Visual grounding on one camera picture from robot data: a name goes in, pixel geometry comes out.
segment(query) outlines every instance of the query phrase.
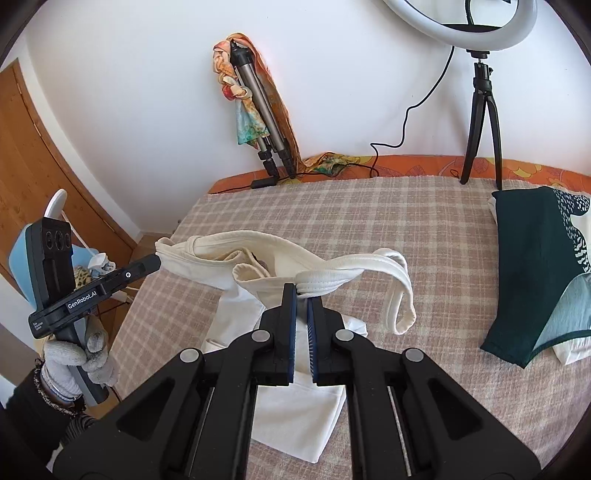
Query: cream cloth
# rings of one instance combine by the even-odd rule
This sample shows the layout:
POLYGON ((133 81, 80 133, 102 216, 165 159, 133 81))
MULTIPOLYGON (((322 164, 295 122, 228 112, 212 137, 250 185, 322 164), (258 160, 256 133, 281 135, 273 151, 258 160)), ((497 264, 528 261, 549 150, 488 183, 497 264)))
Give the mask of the cream cloth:
MULTIPOLYGON (((322 296, 364 270, 393 277, 385 299, 384 321, 397 335, 415 322, 413 291, 404 257, 388 248, 323 260, 288 240, 268 233, 235 231, 192 236, 174 245, 156 242, 162 268, 223 290, 204 353, 224 348, 256 328, 262 312, 281 304, 283 286, 294 283, 298 298, 322 296), (398 311, 404 297, 400 318, 398 311)), ((343 315, 346 328, 367 335, 365 323, 343 315)), ((317 387, 310 374, 307 326, 296 324, 294 383, 260 387, 252 438, 302 460, 316 463, 345 402, 343 386, 317 387)))

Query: white cord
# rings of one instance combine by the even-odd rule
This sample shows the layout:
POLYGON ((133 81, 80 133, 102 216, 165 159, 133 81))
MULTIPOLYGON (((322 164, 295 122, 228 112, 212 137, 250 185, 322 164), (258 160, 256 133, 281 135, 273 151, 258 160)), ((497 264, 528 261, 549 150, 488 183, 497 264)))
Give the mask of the white cord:
POLYGON ((72 225, 72 222, 68 219, 68 216, 66 215, 66 213, 63 210, 61 211, 61 215, 62 215, 62 217, 64 217, 64 220, 70 224, 72 232, 74 233, 74 235, 76 235, 78 237, 78 240, 80 240, 80 242, 82 242, 82 245, 84 245, 84 248, 86 248, 91 255, 94 255, 94 253, 90 250, 90 247, 86 244, 84 239, 80 236, 80 234, 78 232, 76 232, 74 225, 72 225))

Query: blue chair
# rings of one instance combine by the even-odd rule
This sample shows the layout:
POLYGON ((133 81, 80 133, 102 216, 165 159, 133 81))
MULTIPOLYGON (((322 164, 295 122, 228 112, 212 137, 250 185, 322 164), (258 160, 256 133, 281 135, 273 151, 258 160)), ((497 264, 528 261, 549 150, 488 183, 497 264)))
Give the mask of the blue chair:
MULTIPOLYGON (((10 255, 8 255, 8 267, 27 301, 33 308, 37 309, 35 295, 33 295, 33 285, 31 284, 29 262, 27 260, 27 245, 25 243, 25 230, 27 230, 29 225, 30 223, 18 235, 17 241, 14 243, 10 255)), ((74 254, 72 255, 73 267, 77 267, 78 265, 87 267, 92 255, 99 253, 94 248, 91 248, 89 252, 86 248, 79 247, 78 245, 72 245, 72 248, 74 249, 74 254)))

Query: black cable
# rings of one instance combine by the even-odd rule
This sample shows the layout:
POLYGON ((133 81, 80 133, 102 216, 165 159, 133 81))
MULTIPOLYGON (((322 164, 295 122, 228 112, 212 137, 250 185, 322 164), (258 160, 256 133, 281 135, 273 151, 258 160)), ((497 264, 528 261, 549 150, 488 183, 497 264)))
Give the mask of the black cable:
POLYGON ((121 397, 119 396, 119 394, 117 393, 117 390, 115 389, 115 387, 111 387, 111 391, 113 392, 113 394, 115 395, 115 398, 117 399, 117 401, 119 403, 121 403, 121 397))
MULTIPOLYGON (((355 167, 368 168, 370 170, 370 172, 369 172, 369 177, 370 178, 379 177, 379 171, 373 165, 362 165, 362 164, 354 163, 354 162, 346 163, 346 164, 342 165, 342 168, 340 168, 338 172, 333 173, 333 174, 331 174, 331 173, 325 173, 323 171, 309 171, 309 172, 304 172, 304 173, 298 173, 296 175, 296 177, 301 177, 303 175, 324 175, 325 177, 328 177, 330 179, 334 179, 334 178, 338 177, 343 172, 343 170, 345 168, 347 168, 347 167, 353 167, 353 166, 355 166, 355 167)), ((277 182, 280 182, 280 181, 283 181, 283 180, 287 180, 288 178, 289 177, 282 177, 279 180, 277 180, 277 182)), ((222 190, 221 192, 214 192, 214 193, 212 193, 212 195, 217 195, 218 193, 232 192, 233 190, 241 190, 241 189, 247 189, 247 188, 250 188, 250 185, 243 185, 242 187, 234 187, 232 189, 222 190)))
POLYGON ((464 7, 466 8, 466 20, 468 20, 468 25, 474 25, 474 19, 472 18, 472 12, 470 12, 470 3, 472 0, 466 0, 464 3, 464 7))
MULTIPOLYGON (((370 178, 375 178, 375 177, 379 177, 379 171, 377 168, 375 168, 375 164, 378 162, 378 158, 379 158, 379 152, 378 149, 376 148, 376 146, 378 147, 388 147, 388 148, 400 148, 402 147, 402 144, 404 143, 404 138, 406 136, 406 124, 408 122, 408 113, 410 112, 410 110, 412 110, 413 108, 418 108, 420 107, 422 104, 424 104, 427 99, 431 96, 431 94, 435 91, 435 89, 438 87, 438 85, 441 83, 441 81, 443 80, 443 77, 445 77, 445 74, 447 73, 447 68, 449 67, 449 64, 452 61, 452 57, 453 57, 453 52, 455 50, 455 47, 452 46, 452 50, 449 53, 449 57, 447 59, 447 63, 445 64, 445 67, 443 69, 443 72, 441 73, 441 75, 439 76, 439 78, 437 79, 437 81, 435 82, 435 85, 433 85, 433 87, 431 88, 431 90, 429 90, 429 93, 425 96, 425 98, 423 100, 421 100, 419 103, 417 103, 416 105, 412 105, 410 107, 407 108, 406 113, 404 114, 404 122, 402 123, 402 139, 400 141, 400 143, 398 145, 390 145, 387 143, 377 143, 377 142, 372 142, 369 145, 371 146, 371 148, 374 149, 375 152, 375 160, 374 163, 372 163, 371 165, 362 165, 359 163, 346 163, 345 165, 342 166, 342 168, 339 169, 338 172, 334 173, 334 174, 330 174, 330 173, 324 173, 321 171, 311 171, 311 172, 307 172, 307 173, 298 173, 297 176, 302 176, 302 175, 324 175, 325 177, 328 177, 330 179, 336 178, 338 177, 342 171, 347 168, 347 167, 352 167, 352 166, 357 166, 357 167, 363 167, 363 168, 368 168, 369 169, 369 177, 370 178)), ((277 180, 277 182, 282 181, 282 180, 286 180, 288 177, 283 177, 279 180, 277 180)), ((234 187, 231 189, 226 189, 226 190, 222 190, 221 192, 214 192, 213 195, 216 195, 218 193, 226 193, 226 192, 232 192, 234 190, 242 190, 242 189, 247 189, 249 188, 250 185, 244 185, 242 187, 234 187)))
POLYGON ((441 75, 439 76, 438 80, 435 82, 435 85, 433 85, 433 88, 431 88, 431 90, 429 90, 429 93, 426 95, 426 97, 421 100, 419 103, 417 103, 416 105, 412 105, 410 107, 407 108, 406 113, 404 114, 404 122, 402 123, 402 139, 400 140, 400 143, 398 145, 390 145, 387 143, 377 143, 377 142, 372 142, 369 144, 369 146, 371 148, 374 149, 375 152, 375 160, 374 163, 372 163, 372 168, 375 167, 376 163, 378 162, 378 158, 379 158, 379 152, 378 149, 376 148, 376 146, 378 147, 388 147, 388 148, 400 148, 402 147, 402 144, 404 143, 404 138, 406 136, 406 124, 408 121, 408 113, 410 110, 412 110, 413 108, 417 108, 420 107, 422 104, 424 104, 427 99, 431 96, 431 94, 435 91, 435 89, 438 87, 438 85, 441 83, 441 81, 443 80, 443 77, 445 77, 445 74, 447 73, 447 68, 449 67, 450 62, 452 61, 452 57, 453 57, 453 52, 456 48, 452 46, 452 50, 449 53, 449 57, 447 58, 447 63, 445 64, 445 67, 443 68, 443 71, 441 73, 441 75))

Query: orange bedspread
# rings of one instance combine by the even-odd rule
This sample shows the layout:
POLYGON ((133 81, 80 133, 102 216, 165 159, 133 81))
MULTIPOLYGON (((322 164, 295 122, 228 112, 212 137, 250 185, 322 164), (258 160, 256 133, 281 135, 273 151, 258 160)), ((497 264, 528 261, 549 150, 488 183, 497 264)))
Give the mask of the orange bedspread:
MULTIPOLYGON (((370 166, 375 157, 346 157, 347 162, 354 162, 370 166)), ((457 177, 462 172, 464 157, 452 157, 445 155, 380 155, 375 168, 381 177, 404 177, 436 175, 442 177, 457 177)), ((331 179, 324 175, 299 174, 296 179, 283 180, 281 184, 294 184, 309 181, 323 180, 349 180, 366 179, 369 175, 375 176, 368 168, 349 166, 331 179)), ((247 189, 251 181, 267 176, 265 170, 257 170, 241 175, 235 175, 218 180, 209 189, 209 193, 221 193, 225 191, 237 192, 247 189)), ((472 167, 471 178, 495 178, 495 166, 493 158, 476 158, 472 167)), ((591 193, 591 176, 562 170, 555 167, 522 162, 517 160, 503 160, 503 178, 525 180, 539 185, 562 186, 574 192, 591 193)))

